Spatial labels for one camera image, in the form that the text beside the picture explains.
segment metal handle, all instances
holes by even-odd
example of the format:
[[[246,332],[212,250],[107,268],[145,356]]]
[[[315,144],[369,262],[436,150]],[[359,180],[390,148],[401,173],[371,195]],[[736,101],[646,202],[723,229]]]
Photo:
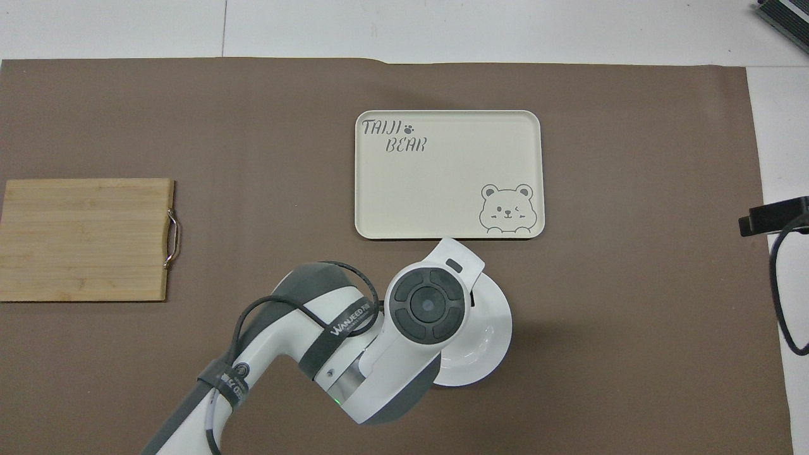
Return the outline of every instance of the metal handle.
[[[180,254],[180,234],[182,232],[182,228],[180,227],[180,222],[177,221],[175,217],[174,209],[168,209],[168,219],[171,223],[174,223],[174,245],[172,248],[172,252],[168,254],[166,257],[166,261],[163,263],[163,268],[168,270],[168,267],[172,264],[177,258],[177,255]]]

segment bear drawing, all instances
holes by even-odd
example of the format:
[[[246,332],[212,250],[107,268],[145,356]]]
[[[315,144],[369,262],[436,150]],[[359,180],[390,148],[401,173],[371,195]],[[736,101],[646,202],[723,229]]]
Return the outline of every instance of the bear drawing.
[[[515,189],[498,189],[486,185],[481,191],[483,210],[481,224],[486,232],[530,232],[536,224],[536,212],[531,204],[534,191],[528,185]]]

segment white robotic arm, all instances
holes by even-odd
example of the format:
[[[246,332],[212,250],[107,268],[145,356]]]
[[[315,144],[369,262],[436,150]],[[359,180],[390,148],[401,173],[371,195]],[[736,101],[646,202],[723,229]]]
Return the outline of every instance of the white robotic arm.
[[[441,350],[467,325],[483,267],[462,244],[444,239],[394,277],[377,318],[379,302],[364,297],[338,265],[300,266],[254,304],[263,307],[230,355],[201,373],[142,454],[217,455],[225,422],[278,355],[294,359],[357,423],[398,419],[433,384]]]

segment wooden cutting board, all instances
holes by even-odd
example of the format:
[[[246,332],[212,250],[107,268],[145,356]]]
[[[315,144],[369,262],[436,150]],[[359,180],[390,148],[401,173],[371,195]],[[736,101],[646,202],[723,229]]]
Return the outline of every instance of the wooden cutting board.
[[[170,179],[9,180],[1,301],[165,300]]]

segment black velcro strap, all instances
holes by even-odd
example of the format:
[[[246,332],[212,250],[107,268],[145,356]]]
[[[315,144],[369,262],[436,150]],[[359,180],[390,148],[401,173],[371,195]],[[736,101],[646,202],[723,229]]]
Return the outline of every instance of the black velcro strap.
[[[197,379],[218,390],[231,404],[233,410],[248,397],[248,384],[236,370],[221,359],[211,361]]]
[[[298,362],[298,367],[303,374],[314,380],[326,361],[345,341],[345,338],[372,315],[371,307],[371,301],[363,296],[337,315]]]

